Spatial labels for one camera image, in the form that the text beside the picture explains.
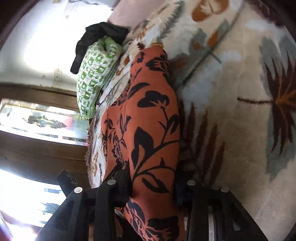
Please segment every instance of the orange floral cloth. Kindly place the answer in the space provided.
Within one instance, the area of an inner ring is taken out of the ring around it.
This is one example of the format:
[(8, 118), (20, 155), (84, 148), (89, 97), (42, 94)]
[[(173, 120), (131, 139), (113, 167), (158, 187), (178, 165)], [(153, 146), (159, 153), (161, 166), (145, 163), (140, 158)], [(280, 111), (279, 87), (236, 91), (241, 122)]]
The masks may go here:
[(173, 203), (179, 115), (161, 47), (141, 51), (121, 96), (102, 118), (105, 179), (130, 165), (132, 196), (122, 213), (143, 240), (184, 240), (184, 217)]

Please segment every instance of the black cloth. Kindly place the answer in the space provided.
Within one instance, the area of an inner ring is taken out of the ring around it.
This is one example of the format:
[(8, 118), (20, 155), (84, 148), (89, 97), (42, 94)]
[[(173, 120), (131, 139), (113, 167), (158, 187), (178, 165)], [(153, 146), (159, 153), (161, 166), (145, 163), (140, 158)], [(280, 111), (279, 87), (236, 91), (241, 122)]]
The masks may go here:
[(88, 46), (94, 44), (104, 36), (111, 37), (116, 43), (122, 45), (129, 30), (118, 27), (111, 23), (97, 23), (86, 27), (86, 32), (76, 45), (76, 57), (71, 67), (73, 74), (78, 74), (80, 65), (85, 56)]

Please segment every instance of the green and white checkered cloth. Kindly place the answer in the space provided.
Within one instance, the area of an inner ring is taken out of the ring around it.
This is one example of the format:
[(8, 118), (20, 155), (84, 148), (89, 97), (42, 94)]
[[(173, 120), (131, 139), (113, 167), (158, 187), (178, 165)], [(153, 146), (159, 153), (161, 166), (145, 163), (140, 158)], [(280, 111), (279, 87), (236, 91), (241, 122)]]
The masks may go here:
[(114, 73), (122, 53), (122, 46), (104, 37), (89, 46), (83, 58), (77, 80), (77, 102), (83, 117), (94, 116), (100, 90)]

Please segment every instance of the floral blanket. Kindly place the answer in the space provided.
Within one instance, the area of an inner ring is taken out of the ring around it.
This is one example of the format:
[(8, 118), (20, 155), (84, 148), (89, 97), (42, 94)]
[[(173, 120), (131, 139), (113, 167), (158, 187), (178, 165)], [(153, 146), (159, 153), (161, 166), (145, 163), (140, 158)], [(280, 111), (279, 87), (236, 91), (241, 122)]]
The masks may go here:
[(273, 9), (259, 0), (167, 0), (126, 42), (92, 123), (91, 187), (106, 170), (102, 115), (138, 52), (161, 42), (179, 99), (184, 171), (229, 188), (268, 240), (284, 240), (296, 222), (296, 43)]

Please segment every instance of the white wall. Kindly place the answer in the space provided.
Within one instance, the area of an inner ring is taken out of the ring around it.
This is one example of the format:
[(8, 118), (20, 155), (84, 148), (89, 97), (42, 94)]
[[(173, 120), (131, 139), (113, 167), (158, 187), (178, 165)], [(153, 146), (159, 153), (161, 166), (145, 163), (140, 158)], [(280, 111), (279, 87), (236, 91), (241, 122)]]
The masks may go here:
[(112, 11), (54, 2), (41, 0), (14, 28), (0, 51), (0, 82), (76, 90), (77, 76), (70, 72), (76, 44), (85, 27), (107, 21)]

